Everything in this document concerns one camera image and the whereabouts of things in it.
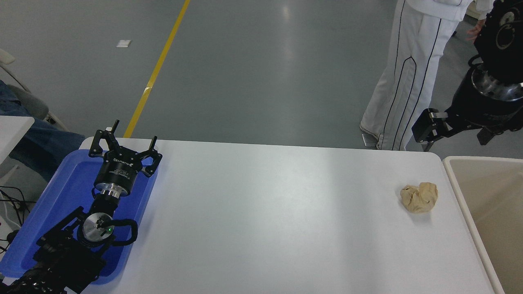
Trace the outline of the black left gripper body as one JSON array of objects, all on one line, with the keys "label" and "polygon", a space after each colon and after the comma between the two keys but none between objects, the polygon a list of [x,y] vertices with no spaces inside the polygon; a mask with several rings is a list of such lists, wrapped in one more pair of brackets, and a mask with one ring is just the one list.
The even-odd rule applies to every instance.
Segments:
[{"label": "black left gripper body", "polygon": [[103,163],[95,179],[95,188],[102,191],[115,185],[124,193],[130,193],[142,168],[143,164],[135,152],[108,151],[103,155]]}]

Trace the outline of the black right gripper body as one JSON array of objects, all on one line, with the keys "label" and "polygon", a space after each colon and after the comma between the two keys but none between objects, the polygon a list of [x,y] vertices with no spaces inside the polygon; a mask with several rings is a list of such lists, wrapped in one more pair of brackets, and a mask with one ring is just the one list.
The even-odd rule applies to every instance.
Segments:
[{"label": "black right gripper body", "polygon": [[490,75],[466,75],[447,109],[452,132],[480,129],[502,134],[522,128],[522,84],[499,82]]}]

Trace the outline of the standing person's hand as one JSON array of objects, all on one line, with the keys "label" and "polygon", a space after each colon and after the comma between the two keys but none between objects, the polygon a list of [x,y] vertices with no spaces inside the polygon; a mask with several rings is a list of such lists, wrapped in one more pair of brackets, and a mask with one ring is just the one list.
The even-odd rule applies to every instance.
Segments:
[{"label": "standing person's hand", "polygon": [[481,30],[485,24],[485,21],[486,21],[486,19],[479,19],[477,21],[476,25],[472,29],[467,31],[467,35],[468,35],[467,40],[468,41],[472,41],[472,42],[476,41],[479,33],[481,32]]}]

